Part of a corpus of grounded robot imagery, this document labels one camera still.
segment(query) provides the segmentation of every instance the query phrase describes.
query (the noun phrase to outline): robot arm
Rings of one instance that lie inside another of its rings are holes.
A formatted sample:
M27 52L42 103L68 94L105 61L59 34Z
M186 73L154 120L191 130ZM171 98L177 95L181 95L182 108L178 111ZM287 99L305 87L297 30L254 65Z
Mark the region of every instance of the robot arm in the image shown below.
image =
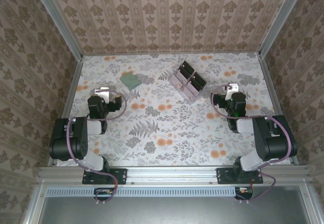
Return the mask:
M113 102L109 101L109 92L97 93L97 95L88 99L89 117L91 119L105 119L109 112L119 110L121 106L122 98L120 96L116 96L115 102ZM68 122L69 119L57 119L55 121L49 152L53 159L74 163L66 142ZM88 136L104 134L106 130L107 121L88 120L88 117L78 117L73 120L69 129L69 140L74 156L82 165L96 171L109 172L107 160L88 149Z
M288 132L292 150L290 157L297 154L295 138L283 115L273 116ZM283 158L288 151L288 142L282 130L266 118L239 119L236 121L238 133L253 133L255 149L240 158L243 171L255 171L264 163Z
M232 168L218 171L218 183L261 183L258 169L267 162L283 158L288 151L288 142L281 128L272 120L265 117L246 118L246 96L238 91L237 84L229 84L226 95L212 94L211 101L219 108L224 108L227 115L228 127L234 133L254 134L255 149L245 156L238 157ZM290 157L297 154L296 141L292 135L286 118L283 115L273 116L287 131L292 149Z

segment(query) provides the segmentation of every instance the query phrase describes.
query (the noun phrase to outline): wall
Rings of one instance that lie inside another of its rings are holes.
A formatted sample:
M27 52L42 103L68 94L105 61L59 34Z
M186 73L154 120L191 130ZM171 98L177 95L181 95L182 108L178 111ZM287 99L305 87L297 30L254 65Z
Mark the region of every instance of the wall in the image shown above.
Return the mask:
M0 0L0 223L28 206L75 65L40 0Z
M283 0L55 0L84 54L257 51Z
M298 0L266 55L283 114L324 200L324 0Z

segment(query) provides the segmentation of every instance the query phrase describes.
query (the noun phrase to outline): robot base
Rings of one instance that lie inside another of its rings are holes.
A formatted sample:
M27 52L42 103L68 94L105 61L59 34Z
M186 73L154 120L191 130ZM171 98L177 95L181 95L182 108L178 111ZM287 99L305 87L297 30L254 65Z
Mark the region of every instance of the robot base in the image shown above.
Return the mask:
M118 184L126 184L127 168L110 169L107 160L105 158L103 159L103 170L101 170L100 172L108 172L117 178ZM99 175L97 173L84 171L82 184L113 184L113 179L106 175Z
M218 184L253 184L263 183L262 175L258 171L246 172L240 165L240 157L235 160L232 168L218 168Z

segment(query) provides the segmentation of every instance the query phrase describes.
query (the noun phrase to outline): orange flower pattern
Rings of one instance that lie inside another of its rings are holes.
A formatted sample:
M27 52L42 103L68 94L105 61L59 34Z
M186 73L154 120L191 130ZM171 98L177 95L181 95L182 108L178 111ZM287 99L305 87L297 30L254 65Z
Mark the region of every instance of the orange flower pattern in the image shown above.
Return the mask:
M255 53L109 58L107 61L105 56L86 57L78 83L82 89L75 94L71 116L84 116L88 112L87 98L100 86L108 86L126 96L128 108L125 114L108 122L106 134L89 136L90 149L106 156L112 165L232 164L236 156L251 151L254 138L228 133L227 122L210 104L210 93L219 84L238 82L241 85L240 89L247 95L248 115L273 114ZM202 98L191 106L168 81L174 68L183 60L207 79ZM131 91L119 80L126 69L131 69L142 82Z

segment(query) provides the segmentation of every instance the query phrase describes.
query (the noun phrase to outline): metal rack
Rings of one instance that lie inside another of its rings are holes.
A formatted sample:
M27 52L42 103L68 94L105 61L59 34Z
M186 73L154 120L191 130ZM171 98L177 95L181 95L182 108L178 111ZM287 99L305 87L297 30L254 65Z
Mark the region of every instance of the metal rack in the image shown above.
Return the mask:
M128 190L121 197L138 197L134 195L137 191L193 191L191 197L195 197L195 190L206 190L205 195L230 190L237 184L218 185L216 169L228 166L194 166L194 167L125 167L128 170L126 185L120 185L119 190ZM311 177L308 174L307 166L299 165L272 165L264 168L263 172L274 176L277 180L276 186L297 186L301 192L303 203L307 210L310 223L323 223L320 204L311 186ZM27 210L25 224L36 224L39 222L42 211L45 209L44 202L50 198L49 190L64 190L60 197L80 196L81 190L89 188L109 188L112 185L82 185L83 170L77 167L43 167L40 169L36 187ZM255 184L255 188L260 186L270 186L272 179L264 177L263 184Z

